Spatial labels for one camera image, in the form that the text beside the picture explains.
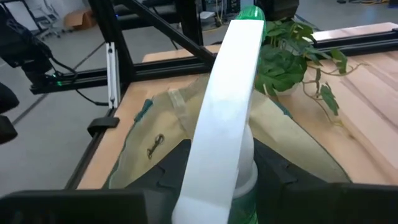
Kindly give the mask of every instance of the black metal frame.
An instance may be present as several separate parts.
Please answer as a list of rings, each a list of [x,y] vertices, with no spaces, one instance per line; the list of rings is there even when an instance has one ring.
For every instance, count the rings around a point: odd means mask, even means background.
[[[114,42],[118,50],[119,75],[122,86],[122,96],[124,95],[128,85],[131,82],[191,75],[211,71],[216,55],[212,54],[201,45],[201,32],[200,35],[198,35],[198,32],[195,32],[194,30],[185,29],[186,33],[191,35],[190,39],[175,30],[159,15],[153,13],[151,10],[149,10],[147,7],[137,2],[136,0],[119,0],[119,2],[123,3],[131,11],[134,11],[138,16],[147,20],[155,28],[163,32],[165,35],[176,41],[176,43],[178,43],[194,55],[193,57],[187,58],[133,64],[126,45],[126,41],[124,40],[122,34],[122,30],[118,24],[116,16],[114,15],[113,6],[110,3],[110,0],[89,0],[93,13],[98,20],[98,25],[101,29],[105,41],[107,43]],[[195,5],[194,0],[176,0],[175,3],[181,4],[177,7],[177,9],[181,9],[184,4],[186,6],[189,6],[189,4],[191,4],[189,7],[191,7],[191,10],[193,10],[192,6]],[[181,17],[187,18],[188,13],[181,13]],[[191,25],[196,27],[200,25],[198,22],[192,24],[193,20],[194,18],[191,17]],[[390,32],[383,32],[379,34],[323,40],[314,43],[314,47],[327,54],[330,53],[330,49],[332,47],[338,48],[347,56],[398,50],[398,31],[392,30]],[[79,88],[104,86],[106,85],[106,82],[106,69],[102,68],[97,70],[80,72],[75,82],[64,81],[51,83],[47,86],[33,86],[31,90],[35,94],[50,93],[55,91],[67,91]],[[115,111],[115,109],[109,110],[106,116],[112,117]],[[83,174],[86,171],[86,168],[88,167],[88,164],[91,161],[91,158],[96,151],[96,148],[98,147],[99,143],[102,140],[102,137],[104,136],[104,132],[105,131],[100,131],[94,134],[93,139],[86,148],[86,151],[81,158],[77,168],[75,169],[71,179],[68,181],[66,189],[77,188],[81,178],[83,177]]]

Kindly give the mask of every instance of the wooden tabletop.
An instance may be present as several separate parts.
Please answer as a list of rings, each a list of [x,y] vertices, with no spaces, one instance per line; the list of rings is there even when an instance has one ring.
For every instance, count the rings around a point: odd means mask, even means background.
[[[374,24],[370,26],[352,27],[347,29],[317,32],[318,40],[347,37],[351,35],[370,34],[389,31],[398,25],[393,23]],[[217,52],[218,46],[209,46],[212,52]],[[148,54],[144,62],[181,58],[191,56],[186,50],[174,50]],[[377,54],[367,56],[371,61]],[[194,81],[198,76],[166,78],[130,84],[124,98],[115,113],[120,119],[117,128],[108,129],[100,142],[78,189],[98,189],[103,186],[111,172],[124,144],[124,140],[134,123],[135,115],[140,112],[145,99],[166,91],[169,88],[182,88]],[[377,152],[369,151],[356,139],[352,128],[342,128],[330,124],[321,108],[311,99],[305,97],[302,91],[296,91],[292,96],[281,97],[280,102],[290,111],[298,122],[311,136],[340,163],[353,182],[372,184],[398,184],[396,170],[391,166],[381,165],[385,159]]]

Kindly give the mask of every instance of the concrete floor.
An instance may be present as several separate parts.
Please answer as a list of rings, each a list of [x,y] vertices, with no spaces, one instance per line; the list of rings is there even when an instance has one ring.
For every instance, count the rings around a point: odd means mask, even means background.
[[[360,26],[379,22],[398,23],[398,9],[386,5],[338,4],[333,0],[301,1],[298,15],[322,30]],[[223,38],[226,27],[204,33],[205,44]],[[124,31],[134,62],[145,54],[173,50],[170,40],[153,27]],[[55,57],[69,66],[76,65],[103,38],[97,27],[65,34],[46,41]],[[104,46],[77,70],[105,67]],[[39,99],[29,91],[29,81],[19,68],[0,67],[0,82],[11,88],[21,104],[6,115],[14,121]],[[105,87],[82,90],[96,101],[106,101]],[[92,105],[74,91],[52,93],[20,120],[19,136],[0,146],[0,195],[25,189],[62,189],[90,142],[87,126],[103,116],[107,108]]]

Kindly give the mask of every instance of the potted plant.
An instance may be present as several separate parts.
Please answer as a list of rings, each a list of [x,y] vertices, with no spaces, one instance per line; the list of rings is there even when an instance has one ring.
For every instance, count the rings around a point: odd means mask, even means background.
[[[264,45],[260,52],[261,62],[254,83],[255,89],[270,96],[284,95],[286,91],[294,90],[299,83],[303,85],[304,93],[316,101],[324,110],[319,101],[324,101],[338,115],[338,103],[327,83],[321,83],[321,75],[345,76],[356,68],[350,67],[347,71],[347,58],[338,49],[331,49],[330,55],[315,49],[311,42],[313,38],[311,26],[293,20],[275,21],[267,23],[268,44]],[[336,70],[326,72],[322,70],[320,59],[328,59],[336,65]],[[307,69],[315,69],[316,77],[304,82],[304,74]],[[309,94],[305,91],[306,85],[316,85],[316,92]]]

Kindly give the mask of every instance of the black cable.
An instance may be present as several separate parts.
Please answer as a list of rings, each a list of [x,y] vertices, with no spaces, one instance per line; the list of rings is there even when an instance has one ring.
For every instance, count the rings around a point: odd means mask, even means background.
[[[160,14],[159,14],[159,13],[157,12],[157,10],[155,9],[155,6],[152,7],[152,8],[153,8],[154,12],[155,12],[158,16],[160,16]],[[177,44],[175,44],[174,40],[172,40],[172,39],[170,38],[170,41],[172,42],[174,48],[175,48],[176,50],[178,50]]]
[[[90,58],[97,50],[99,50],[102,45],[104,45],[105,42],[102,42],[97,48],[94,49],[94,51],[92,51],[90,54],[88,54],[82,61],[80,61],[75,68],[70,68],[66,65],[64,65],[63,63],[59,62],[57,59],[55,59],[53,56],[51,56],[51,60],[54,61],[54,63],[56,63],[57,65],[67,69],[68,71],[72,72],[73,76],[72,77],[64,77],[63,73],[57,71],[57,69],[55,69],[55,67],[53,66],[53,69],[55,71],[55,76],[56,79],[59,80],[71,80],[71,82],[75,82],[77,77],[78,77],[78,73],[76,72],[76,68],[78,68],[82,63],[84,63],[88,58]],[[108,103],[105,102],[98,102],[98,101],[94,101],[90,98],[88,98],[87,96],[85,96],[84,94],[82,94],[79,90],[75,90],[80,96],[82,96],[84,99],[88,100],[90,103],[93,103],[96,106],[108,106]]]
[[[94,100],[88,98],[87,96],[85,96],[84,94],[82,94],[79,90],[76,90],[76,92],[79,93],[79,95],[82,96],[84,99],[94,103],[96,106],[108,106],[109,105],[108,103],[94,101]]]

